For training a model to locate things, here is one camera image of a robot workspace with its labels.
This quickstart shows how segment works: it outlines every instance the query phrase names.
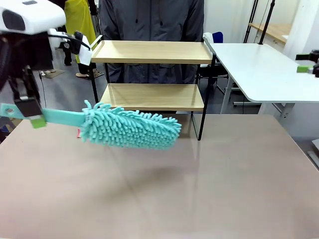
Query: gray jacket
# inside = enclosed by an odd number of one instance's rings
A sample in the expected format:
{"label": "gray jacket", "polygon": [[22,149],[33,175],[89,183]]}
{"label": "gray jacket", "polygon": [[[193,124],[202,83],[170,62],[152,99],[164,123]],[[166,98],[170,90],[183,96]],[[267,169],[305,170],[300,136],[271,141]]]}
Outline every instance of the gray jacket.
{"label": "gray jacket", "polygon": [[[105,40],[201,41],[204,0],[100,0]],[[197,66],[108,64],[117,83],[192,83]]]}

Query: floor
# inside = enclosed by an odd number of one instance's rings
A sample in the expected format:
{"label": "floor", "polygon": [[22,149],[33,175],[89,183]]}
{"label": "floor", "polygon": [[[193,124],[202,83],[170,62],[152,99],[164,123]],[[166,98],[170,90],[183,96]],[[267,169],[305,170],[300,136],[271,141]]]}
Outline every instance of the floor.
{"label": "floor", "polygon": [[[85,106],[83,101],[88,100],[92,104],[94,104],[94,95],[92,91],[91,82],[85,79],[80,79],[75,76],[75,73],[78,72],[77,64],[75,59],[72,62],[72,66],[65,66],[63,63],[64,53],[60,50],[57,50],[55,53],[54,67],[55,69],[64,70],[65,72],[53,79],[43,78],[43,86],[38,76],[38,73],[35,72],[35,78],[39,87],[40,95],[41,95],[41,104],[42,107],[51,108],[51,109],[59,109],[59,110],[67,110],[67,111],[81,111],[81,109]],[[98,70],[100,72],[104,72],[104,67],[102,64],[97,65]],[[101,98],[107,82],[105,76],[101,76],[96,79],[96,86],[98,91],[98,96]],[[227,85],[226,79],[219,79],[218,85],[220,88],[224,89]],[[200,91],[202,95],[204,95],[205,89],[207,87],[207,80],[202,79],[200,81]],[[209,105],[207,109],[208,114],[219,114],[223,102],[224,95],[216,88],[214,85],[214,90],[210,94]],[[242,114],[242,107],[233,107],[233,101],[244,100],[243,96],[238,96],[235,94],[231,95],[231,100],[228,104],[228,114]],[[12,92],[7,84],[2,92],[0,93],[0,102],[3,103],[13,103]],[[245,114],[257,114],[259,107],[245,107]]]}

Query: teal chenille fibers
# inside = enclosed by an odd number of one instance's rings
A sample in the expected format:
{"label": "teal chenille fibers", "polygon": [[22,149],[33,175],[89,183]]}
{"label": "teal chenille fibers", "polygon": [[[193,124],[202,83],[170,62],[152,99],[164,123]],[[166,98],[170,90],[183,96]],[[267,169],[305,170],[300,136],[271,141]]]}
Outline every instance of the teal chenille fibers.
{"label": "teal chenille fibers", "polygon": [[172,147],[181,130],[181,124],[169,117],[145,114],[139,111],[124,111],[110,104],[97,103],[93,108],[84,101],[87,108],[85,122],[81,128],[84,141],[109,146],[168,149]]}

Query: green tape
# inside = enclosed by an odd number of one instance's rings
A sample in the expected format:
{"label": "green tape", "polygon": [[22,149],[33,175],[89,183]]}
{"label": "green tape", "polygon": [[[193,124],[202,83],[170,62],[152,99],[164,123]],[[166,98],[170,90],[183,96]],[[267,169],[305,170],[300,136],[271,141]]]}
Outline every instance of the green tape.
{"label": "green tape", "polygon": [[31,121],[31,124],[33,126],[33,128],[42,128],[42,127],[46,127],[46,121],[45,121],[45,118],[44,116],[41,116],[40,118],[38,119],[32,119],[30,120]]}
{"label": "green tape", "polygon": [[310,67],[312,66],[298,66],[297,73],[308,73]]}

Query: black pole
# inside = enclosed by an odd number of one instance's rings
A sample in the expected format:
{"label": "black pole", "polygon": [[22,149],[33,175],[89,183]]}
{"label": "black pole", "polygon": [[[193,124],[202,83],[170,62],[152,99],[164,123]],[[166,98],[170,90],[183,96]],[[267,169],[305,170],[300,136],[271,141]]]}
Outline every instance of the black pole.
{"label": "black pole", "polygon": [[[250,18],[249,18],[249,23],[252,23],[252,22],[254,21],[254,17],[255,17],[255,13],[256,13],[257,6],[258,6],[258,0],[254,0],[254,5],[253,5],[253,8],[252,8],[252,10],[251,10],[251,14],[250,14]],[[250,29],[251,29],[251,26],[248,25],[248,26],[247,26],[247,30],[246,30],[246,35],[245,35],[245,38],[244,38],[244,43],[247,43],[247,41],[248,41]]]}
{"label": "black pole", "polygon": [[273,1],[271,2],[271,4],[270,4],[270,9],[269,9],[268,17],[267,17],[267,20],[266,20],[266,23],[265,23],[265,27],[264,27],[264,30],[263,30],[263,34],[261,35],[261,38],[260,38],[259,45],[262,45],[262,44],[263,44],[263,41],[264,41],[264,38],[265,38],[265,35],[266,35],[266,31],[267,31],[267,28],[268,28],[268,24],[269,24],[269,21],[270,21],[270,18],[271,18],[271,14],[273,13],[274,6],[275,6],[275,0],[273,0]]}

